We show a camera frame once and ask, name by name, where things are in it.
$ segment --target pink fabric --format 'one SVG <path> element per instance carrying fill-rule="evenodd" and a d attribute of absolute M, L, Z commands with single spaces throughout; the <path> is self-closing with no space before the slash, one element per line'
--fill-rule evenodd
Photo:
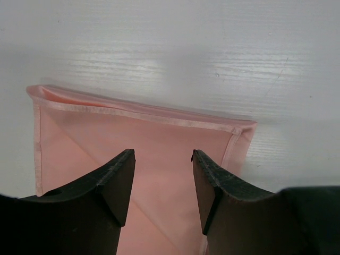
<path fill-rule="evenodd" d="M 135 149 L 136 167 L 118 255 L 204 254 L 190 158 L 201 149 L 239 174 L 256 123 L 31 86 L 37 195 Z"/>

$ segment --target folded pink napkin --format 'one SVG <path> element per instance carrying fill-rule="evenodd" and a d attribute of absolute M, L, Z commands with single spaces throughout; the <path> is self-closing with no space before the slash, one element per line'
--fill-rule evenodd
<path fill-rule="evenodd" d="M 119 255 L 204 254 L 190 158 L 201 149 L 239 174 L 256 123 L 31 86 L 37 195 L 105 164 L 126 148 L 136 167 Z"/>

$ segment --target white surface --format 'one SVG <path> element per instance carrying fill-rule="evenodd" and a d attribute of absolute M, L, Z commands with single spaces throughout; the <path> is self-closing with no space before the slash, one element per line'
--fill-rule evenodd
<path fill-rule="evenodd" d="M 0 1 L 0 192 L 34 193 L 32 105 L 52 82 L 252 119 L 243 177 L 340 183 L 336 0 Z"/>

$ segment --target fabric fold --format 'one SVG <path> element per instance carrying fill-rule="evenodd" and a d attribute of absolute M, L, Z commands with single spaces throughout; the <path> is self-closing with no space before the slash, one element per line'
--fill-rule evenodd
<path fill-rule="evenodd" d="M 136 104 L 55 86 L 30 86 L 27 92 L 35 113 L 37 195 L 133 148 L 137 160 L 133 203 L 117 254 L 204 254 L 206 239 L 201 234 L 192 152 L 201 149 L 238 175 L 256 122 Z"/>

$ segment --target pink cloth napkin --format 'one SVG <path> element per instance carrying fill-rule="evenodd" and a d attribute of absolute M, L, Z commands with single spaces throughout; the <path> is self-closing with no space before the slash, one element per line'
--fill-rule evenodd
<path fill-rule="evenodd" d="M 204 254 L 190 158 L 201 149 L 239 174 L 256 123 L 30 86 L 37 195 L 105 164 L 126 148 L 136 167 L 118 255 Z"/>

